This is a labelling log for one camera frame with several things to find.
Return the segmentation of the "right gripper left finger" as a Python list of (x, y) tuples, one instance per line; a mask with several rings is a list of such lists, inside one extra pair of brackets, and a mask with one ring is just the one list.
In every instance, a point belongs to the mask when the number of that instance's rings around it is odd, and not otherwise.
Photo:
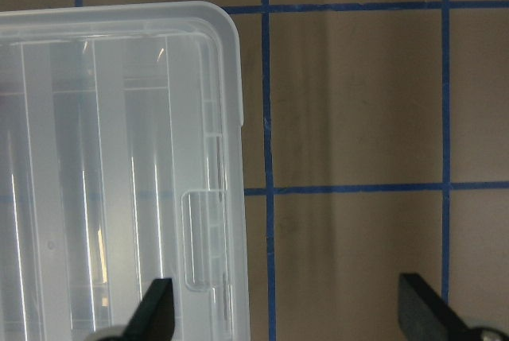
[(154, 279), (122, 333), (123, 340), (172, 340), (176, 315), (171, 278)]

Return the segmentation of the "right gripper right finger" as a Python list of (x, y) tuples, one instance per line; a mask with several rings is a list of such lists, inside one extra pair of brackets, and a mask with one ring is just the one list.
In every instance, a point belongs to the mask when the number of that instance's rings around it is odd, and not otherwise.
[(406, 340), (482, 340), (418, 273), (398, 278), (398, 325)]

